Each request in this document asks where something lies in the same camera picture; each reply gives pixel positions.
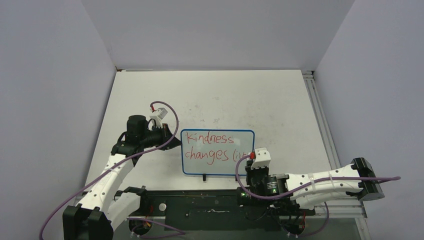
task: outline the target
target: wall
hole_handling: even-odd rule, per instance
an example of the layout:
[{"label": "wall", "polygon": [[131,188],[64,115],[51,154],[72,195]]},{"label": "wall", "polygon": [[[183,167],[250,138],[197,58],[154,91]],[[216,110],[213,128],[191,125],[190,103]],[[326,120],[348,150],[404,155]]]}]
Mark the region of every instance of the wall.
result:
[{"label": "wall", "polygon": [[369,160],[386,198],[365,203],[373,239],[421,239],[424,1],[356,0],[315,79],[343,164]]},{"label": "wall", "polygon": [[80,1],[2,1],[0,33],[0,239],[38,239],[85,182],[115,68]]},{"label": "wall", "polygon": [[82,0],[122,69],[318,66],[354,0]]}]

